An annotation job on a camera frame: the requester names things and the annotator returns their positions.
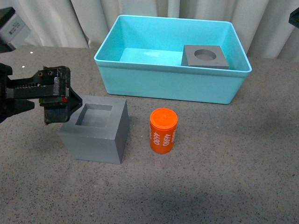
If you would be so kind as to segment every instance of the white curtain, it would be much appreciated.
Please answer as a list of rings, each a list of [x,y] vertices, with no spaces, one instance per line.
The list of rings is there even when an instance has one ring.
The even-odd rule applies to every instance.
[[[299,0],[2,0],[32,30],[26,44],[98,48],[120,14],[233,23],[248,56],[299,61]]]

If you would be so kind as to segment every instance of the orange cylinder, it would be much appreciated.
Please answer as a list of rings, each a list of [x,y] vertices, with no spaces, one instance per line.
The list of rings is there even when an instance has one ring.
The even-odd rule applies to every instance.
[[[171,109],[158,108],[151,113],[149,138],[154,152],[164,154],[172,150],[177,123],[178,116]]]

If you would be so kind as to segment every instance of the gray square block with round hole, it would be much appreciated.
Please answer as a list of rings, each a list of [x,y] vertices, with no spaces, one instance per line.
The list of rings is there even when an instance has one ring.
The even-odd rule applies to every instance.
[[[62,124],[60,139],[78,160],[121,164],[129,130],[127,101],[80,97],[83,106]]]
[[[182,66],[228,69],[228,62],[220,46],[184,45]]]

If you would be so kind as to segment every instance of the gray countertop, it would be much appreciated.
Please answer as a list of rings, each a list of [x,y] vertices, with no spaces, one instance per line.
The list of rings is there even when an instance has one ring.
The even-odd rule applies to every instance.
[[[130,117],[121,165],[73,159],[61,124],[44,125],[37,100],[2,122],[0,223],[299,223],[299,63],[250,58],[231,104],[217,105],[108,95],[95,53],[0,54],[12,79],[67,66],[76,93],[126,98]],[[179,116],[164,155],[149,147],[149,115],[159,107]]]

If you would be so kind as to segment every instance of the black bracket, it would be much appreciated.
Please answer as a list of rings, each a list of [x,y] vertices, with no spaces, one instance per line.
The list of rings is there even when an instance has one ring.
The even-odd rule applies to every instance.
[[[299,28],[299,8],[290,14],[289,23]]]
[[[39,70],[33,77],[11,80],[10,66],[0,63],[0,122],[34,108],[27,99],[39,98],[46,124],[67,122],[82,106],[82,99],[71,88],[71,72],[59,66]]]

